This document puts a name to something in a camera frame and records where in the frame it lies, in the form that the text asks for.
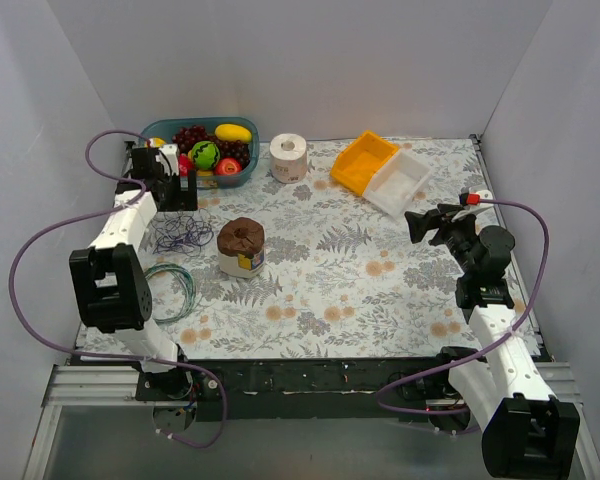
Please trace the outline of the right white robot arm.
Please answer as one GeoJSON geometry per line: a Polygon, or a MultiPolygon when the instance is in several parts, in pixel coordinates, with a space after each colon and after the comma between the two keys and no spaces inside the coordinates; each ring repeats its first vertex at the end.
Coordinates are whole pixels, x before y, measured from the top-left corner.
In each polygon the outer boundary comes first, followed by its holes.
{"type": "Polygon", "coordinates": [[[440,204],[405,215],[410,239],[444,245],[463,274],[456,303],[483,351],[452,360],[432,373],[444,397],[460,394],[482,432],[485,467],[495,478],[566,479],[580,416],[545,382],[523,338],[516,334],[514,302],[505,280],[514,236],[491,225],[475,228],[475,206],[440,204]]]}

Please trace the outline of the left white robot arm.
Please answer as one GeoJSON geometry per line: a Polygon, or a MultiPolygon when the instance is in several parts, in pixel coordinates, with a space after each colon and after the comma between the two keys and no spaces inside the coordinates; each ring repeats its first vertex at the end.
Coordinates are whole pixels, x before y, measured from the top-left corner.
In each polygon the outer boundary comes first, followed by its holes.
{"type": "Polygon", "coordinates": [[[111,334],[140,358],[149,385],[180,400],[192,390],[182,348],[153,319],[153,300],[137,251],[159,212],[198,209],[195,174],[180,172],[175,144],[130,150],[131,167],[116,186],[113,207],[101,232],[86,249],[75,250],[69,267],[82,323],[111,334]]]}

